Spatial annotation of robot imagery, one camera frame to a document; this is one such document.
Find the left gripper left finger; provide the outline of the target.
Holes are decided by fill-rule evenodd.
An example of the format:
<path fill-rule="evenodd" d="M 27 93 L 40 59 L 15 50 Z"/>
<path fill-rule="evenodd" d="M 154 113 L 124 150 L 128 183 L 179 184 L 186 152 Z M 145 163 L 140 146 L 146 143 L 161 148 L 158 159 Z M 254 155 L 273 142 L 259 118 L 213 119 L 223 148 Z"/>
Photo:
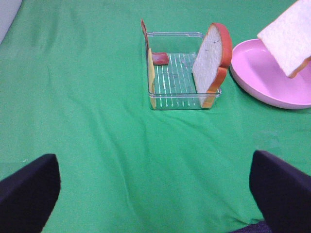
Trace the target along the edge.
<path fill-rule="evenodd" d="M 45 154 L 0 182 L 0 231 L 40 233 L 60 193 L 55 154 Z"/>

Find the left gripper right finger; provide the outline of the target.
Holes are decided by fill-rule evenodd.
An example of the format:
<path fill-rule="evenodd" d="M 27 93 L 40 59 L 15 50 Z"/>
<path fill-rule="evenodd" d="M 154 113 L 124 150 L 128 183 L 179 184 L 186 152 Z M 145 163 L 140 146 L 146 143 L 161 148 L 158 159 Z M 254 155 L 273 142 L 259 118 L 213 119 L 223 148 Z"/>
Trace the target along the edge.
<path fill-rule="evenodd" d="M 274 233 L 311 231 L 311 178 L 273 154 L 253 153 L 249 188 Z"/>

